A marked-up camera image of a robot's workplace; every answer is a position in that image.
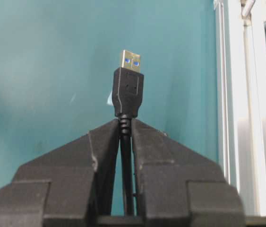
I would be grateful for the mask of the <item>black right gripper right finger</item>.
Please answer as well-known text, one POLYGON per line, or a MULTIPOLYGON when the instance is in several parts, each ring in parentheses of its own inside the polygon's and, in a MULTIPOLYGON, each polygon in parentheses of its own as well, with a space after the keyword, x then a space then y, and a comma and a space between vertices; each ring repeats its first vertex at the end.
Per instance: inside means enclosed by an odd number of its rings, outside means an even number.
POLYGON ((138 211, 147 227, 242 227, 237 189, 220 166, 159 130, 132 121, 138 211))

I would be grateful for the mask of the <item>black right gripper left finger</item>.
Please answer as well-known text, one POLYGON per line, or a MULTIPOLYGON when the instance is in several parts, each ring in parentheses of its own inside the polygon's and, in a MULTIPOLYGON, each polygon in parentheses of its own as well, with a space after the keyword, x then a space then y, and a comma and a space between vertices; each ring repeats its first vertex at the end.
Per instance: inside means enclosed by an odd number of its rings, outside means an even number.
POLYGON ((0 227, 86 227, 110 215, 119 122, 21 165, 0 189, 0 227))

